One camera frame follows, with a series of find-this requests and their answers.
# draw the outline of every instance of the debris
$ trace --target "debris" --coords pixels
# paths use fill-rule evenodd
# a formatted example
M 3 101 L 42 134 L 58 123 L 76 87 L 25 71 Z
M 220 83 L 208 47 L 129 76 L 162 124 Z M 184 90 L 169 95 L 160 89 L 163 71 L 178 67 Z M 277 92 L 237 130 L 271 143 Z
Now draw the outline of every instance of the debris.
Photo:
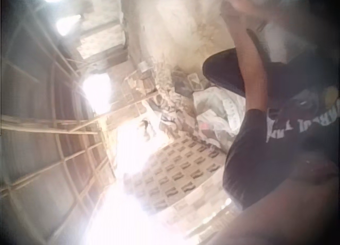
M 217 87 L 194 92 L 193 98 L 202 139 L 228 151 L 244 118 L 244 98 Z
M 175 93 L 187 98 L 192 97 L 193 90 L 191 89 L 189 82 L 182 78 L 179 79 L 179 77 L 173 77 L 173 80 L 174 78 L 176 78 L 174 81 Z
M 155 85 L 151 78 L 139 79 L 136 81 L 136 90 L 143 95 L 147 95 L 155 90 Z
M 188 75 L 188 80 L 191 85 L 193 91 L 202 91 L 204 90 L 203 86 L 201 85 L 201 81 L 197 75 L 197 73 L 192 73 Z

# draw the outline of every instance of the skin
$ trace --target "skin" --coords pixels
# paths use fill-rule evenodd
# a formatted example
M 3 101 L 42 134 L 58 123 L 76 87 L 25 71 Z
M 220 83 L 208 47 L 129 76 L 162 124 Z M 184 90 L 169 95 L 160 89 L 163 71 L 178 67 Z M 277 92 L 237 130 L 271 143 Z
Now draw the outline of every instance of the skin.
M 296 170 L 305 165 L 304 159 L 311 158 L 302 156 Z M 330 164 L 326 158 L 319 158 L 314 165 L 320 162 Z M 322 182 L 311 182 L 320 177 L 309 175 L 303 167 L 293 172 L 275 191 L 245 210 L 210 245 L 312 243 L 338 212 L 338 170 L 330 166 L 328 173 L 332 175 Z
M 267 111 L 267 76 L 244 23 L 226 19 L 245 86 L 246 109 Z M 310 244 L 338 212 L 338 168 L 321 153 L 301 153 L 291 175 L 246 209 L 210 245 Z
M 266 21 L 275 23 L 295 35 L 323 48 L 326 52 L 337 51 L 339 32 L 335 25 L 311 15 L 306 7 L 290 6 L 285 9 L 278 7 L 259 7 L 250 0 L 227 0 L 235 10 Z

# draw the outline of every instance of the hand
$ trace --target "hand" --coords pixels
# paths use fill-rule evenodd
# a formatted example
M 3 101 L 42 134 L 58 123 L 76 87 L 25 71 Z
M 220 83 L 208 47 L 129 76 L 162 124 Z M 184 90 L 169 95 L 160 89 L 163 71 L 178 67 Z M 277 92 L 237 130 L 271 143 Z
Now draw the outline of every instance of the hand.
M 256 7 L 250 0 L 227 0 L 239 12 L 251 14 L 256 10 Z

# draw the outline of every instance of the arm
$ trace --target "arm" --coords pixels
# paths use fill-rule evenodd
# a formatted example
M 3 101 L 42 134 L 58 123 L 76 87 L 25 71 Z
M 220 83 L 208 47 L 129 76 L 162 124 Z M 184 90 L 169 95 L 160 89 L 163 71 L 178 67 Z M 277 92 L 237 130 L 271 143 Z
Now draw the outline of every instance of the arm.
M 259 109 L 266 112 L 267 75 L 257 48 L 240 18 L 227 16 L 226 23 L 235 43 L 244 81 L 246 110 Z
M 327 49 L 338 47 L 339 33 L 336 27 L 306 9 L 290 6 L 285 9 L 277 7 L 255 6 L 250 0 L 228 0 L 231 5 L 246 15 L 275 23 L 309 42 Z

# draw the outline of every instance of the tiled wall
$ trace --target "tiled wall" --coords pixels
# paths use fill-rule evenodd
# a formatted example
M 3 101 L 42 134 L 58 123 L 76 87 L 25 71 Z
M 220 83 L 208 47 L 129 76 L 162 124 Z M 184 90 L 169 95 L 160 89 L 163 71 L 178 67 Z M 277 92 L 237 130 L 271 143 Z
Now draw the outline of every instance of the tiled wall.
M 212 150 L 190 138 L 179 138 L 151 156 L 141 173 L 126 176 L 125 189 L 135 195 L 150 214 L 160 212 L 184 197 L 188 198 L 189 205 L 200 208 L 205 199 L 195 197 L 196 194 L 206 194 L 208 199 L 211 193 L 221 190 L 218 183 L 222 178 L 213 179 L 216 184 L 202 184 L 224 165 L 225 157 L 218 149 Z
M 183 199 L 156 214 L 154 218 L 167 228 L 179 232 L 184 236 L 210 220 L 214 220 L 221 210 L 225 208 L 228 194 L 222 188 L 223 168 L 217 170 L 208 180 L 186 195 Z M 223 218 L 229 223 L 237 216 L 238 211 L 234 204 L 228 205 L 228 215 Z M 224 226 L 210 226 L 206 229 L 219 231 Z

